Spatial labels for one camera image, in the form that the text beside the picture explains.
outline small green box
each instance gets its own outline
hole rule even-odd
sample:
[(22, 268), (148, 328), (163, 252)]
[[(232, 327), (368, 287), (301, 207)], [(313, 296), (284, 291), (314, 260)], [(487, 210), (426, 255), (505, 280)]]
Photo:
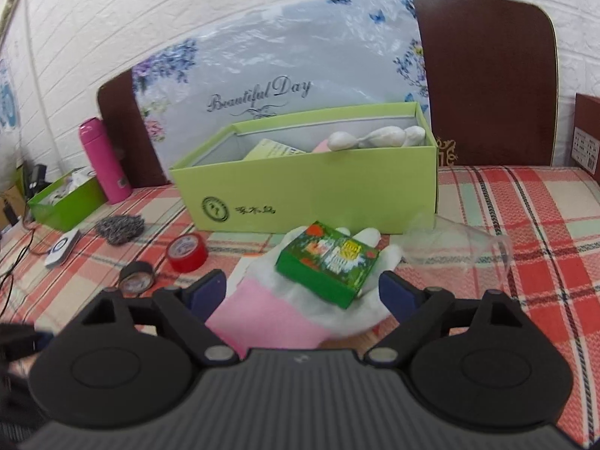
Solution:
[(280, 253), (275, 268), (346, 309), (361, 291), (379, 251), (315, 222)]
[(93, 177), (56, 204), (41, 204), (40, 201), (60, 188), (71, 173), (63, 175), (28, 201), (38, 223), (55, 230), (69, 231), (106, 203), (106, 195), (98, 179)]
[[(423, 145), (243, 160), (264, 138), (308, 152), (335, 131), (363, 137), (388, 125), (424, 128)], [(319, 218), (403, 233), (436, 211), (437, 143), (415, 102), (317, 109), (230, 124), (171, 174), (199, 230), (285, 233)]]

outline red tape roll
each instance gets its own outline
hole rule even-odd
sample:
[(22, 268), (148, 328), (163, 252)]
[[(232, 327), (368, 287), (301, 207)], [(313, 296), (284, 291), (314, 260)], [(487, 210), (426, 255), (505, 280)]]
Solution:
[(186, 233), (177, 237), (167, 247), (167, 259), (177, 272), (198, 269), (208, 258), (204, 240), (197, 233)]

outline tape roll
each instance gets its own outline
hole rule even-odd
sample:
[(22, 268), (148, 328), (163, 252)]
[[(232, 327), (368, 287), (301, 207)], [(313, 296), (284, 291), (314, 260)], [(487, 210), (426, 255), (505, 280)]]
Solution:
[(208, 258), (204, 240), (197, 233), (187, 233), (177, 237), (167, 247), (167, 259), (177, 272), (191, 272), (198, 269)]
[(148, 262), (135, 260), (119, 272), (119, 289), (127, 294), (140, 294), (154, 284), (154, 268)]

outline wooden headboard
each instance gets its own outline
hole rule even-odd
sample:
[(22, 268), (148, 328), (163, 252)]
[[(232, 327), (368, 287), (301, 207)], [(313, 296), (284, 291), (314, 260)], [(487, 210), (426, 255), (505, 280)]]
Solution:
[[(554, 28), (511, 0), (415, 0), (440, 164), (550, 165), (558, 74)], [(133, 93), (131, 69), (98, 106), (134, 187), (166, 183)]]

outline light green box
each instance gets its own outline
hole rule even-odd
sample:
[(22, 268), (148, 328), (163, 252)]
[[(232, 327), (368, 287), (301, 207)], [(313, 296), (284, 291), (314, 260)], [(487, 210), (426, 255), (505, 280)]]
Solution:
[(69, 231), (106, 203), (106, 195), (98, 178), (93, 177), (56, 204), (43, 204), (42, 201), (60, 188), (72, 173), (73, 171), (63, 175), (28, 201), (38, 223), (55, 230)]
[[(357, 137), (420, 125), (425, 145), (307, 153), (242, 161), (262, 139), (313, 150), (331, 133)], [(231, 124), (171, 168), (200, 230), (284, 233), (315, 219), (356, 232), (402, 233), (433, 213), (437, 145), (417, 103), (345, 106)]]

